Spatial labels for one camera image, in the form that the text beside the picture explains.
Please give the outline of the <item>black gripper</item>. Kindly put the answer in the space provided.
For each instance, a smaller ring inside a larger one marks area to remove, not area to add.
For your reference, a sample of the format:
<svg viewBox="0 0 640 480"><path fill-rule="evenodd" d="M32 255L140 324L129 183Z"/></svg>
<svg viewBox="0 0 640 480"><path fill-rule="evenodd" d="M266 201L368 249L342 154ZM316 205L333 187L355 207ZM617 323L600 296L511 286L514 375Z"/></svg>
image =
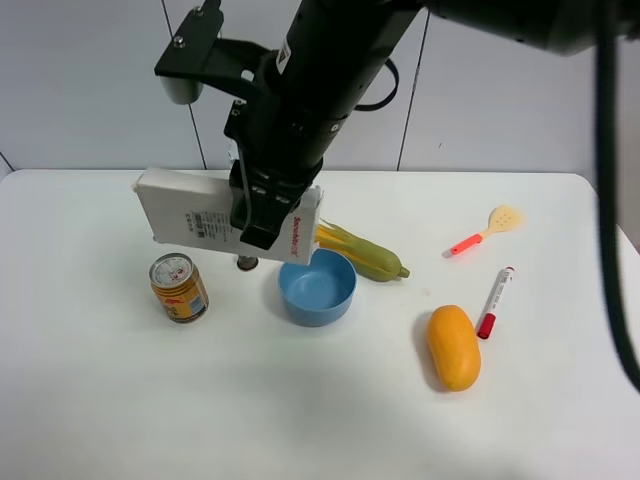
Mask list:
<svg viewBox="0 0 640 480"><path fill-rule="evenodd" d="M235 141L231 225L240 241L270 249L323 166L345 122L342 97L261 97L233 102L224 134Z"/></svg>

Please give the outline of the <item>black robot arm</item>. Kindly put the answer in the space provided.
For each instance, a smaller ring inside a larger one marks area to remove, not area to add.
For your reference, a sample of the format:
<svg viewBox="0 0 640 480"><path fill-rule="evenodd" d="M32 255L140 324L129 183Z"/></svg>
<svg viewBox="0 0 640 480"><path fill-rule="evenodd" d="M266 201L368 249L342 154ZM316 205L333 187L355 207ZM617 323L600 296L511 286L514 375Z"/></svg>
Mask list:
<svg viewBox="0 0 640 480"><path fill-rule="evenodd" d="M233 164L231 223L245 243L268 249L319 173L330 142L419 10L557 54L596 50L599 230L616 220L614 109L619 36L639 35L635 1L304 1L283 46L242 47L253 74L225 131Z"/></svg>

